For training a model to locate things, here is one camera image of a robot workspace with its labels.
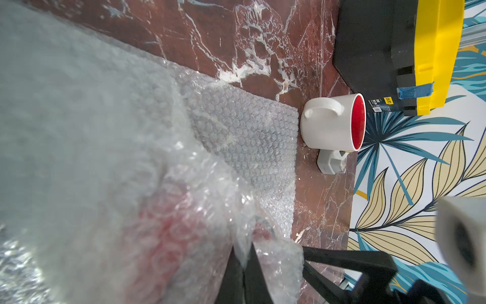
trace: leaf print wallpaper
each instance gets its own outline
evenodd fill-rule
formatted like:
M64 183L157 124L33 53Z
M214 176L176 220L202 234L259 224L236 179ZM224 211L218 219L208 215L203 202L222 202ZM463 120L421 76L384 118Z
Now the leaf print wallpaper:
M486 0L466 0L463 27L486 22Z
M348 250L393 255L399 272L392 289L407 291L422 279L444 290L453 303L466 303L467 290L435 241L436 201L486 197L485 100L483 44L458 52L444 107L420 117L368 114ZM360 275L346 273L351 283Z

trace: white mug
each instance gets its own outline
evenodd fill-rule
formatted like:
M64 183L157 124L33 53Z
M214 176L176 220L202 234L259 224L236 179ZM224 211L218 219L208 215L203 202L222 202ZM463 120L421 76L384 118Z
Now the white mug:
M361 94L309 100L300 133L309 148L358 151L365 138L366 109Z

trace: marble surface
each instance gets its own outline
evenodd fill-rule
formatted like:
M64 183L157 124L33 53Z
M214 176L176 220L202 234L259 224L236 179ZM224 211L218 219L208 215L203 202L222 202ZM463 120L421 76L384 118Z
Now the marble surface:
M27 0L152 54L302 112L319 96L349 94L332 65L339 0ZM323 175L298 138L292 238L346 249L356 155ZM342 272L320 266L339 282ZM301 303L317 303L303 286Z

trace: white cylindrical object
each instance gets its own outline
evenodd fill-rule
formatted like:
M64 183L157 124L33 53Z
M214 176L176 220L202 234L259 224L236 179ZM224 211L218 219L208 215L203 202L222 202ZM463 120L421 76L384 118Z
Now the white cylindrical object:
M442 255L468 288L471 300L482 298L486 295L486 198L441 197L437 205L435 234Z
M365 100L361 94L311 99L300 119L302 139L314 149L358 151L365 126Z

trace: bubble wrap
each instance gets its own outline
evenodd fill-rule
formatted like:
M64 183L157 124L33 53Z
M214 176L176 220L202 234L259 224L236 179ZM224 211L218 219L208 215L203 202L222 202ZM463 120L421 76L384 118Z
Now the bubble wrap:
M168 63L192 129L204 147L250 182L255 197L290 238L294 221L296 108Z
M0 39L0 302L213 303L256 223L295 299L302 249L196 140L167 62L4 0Z

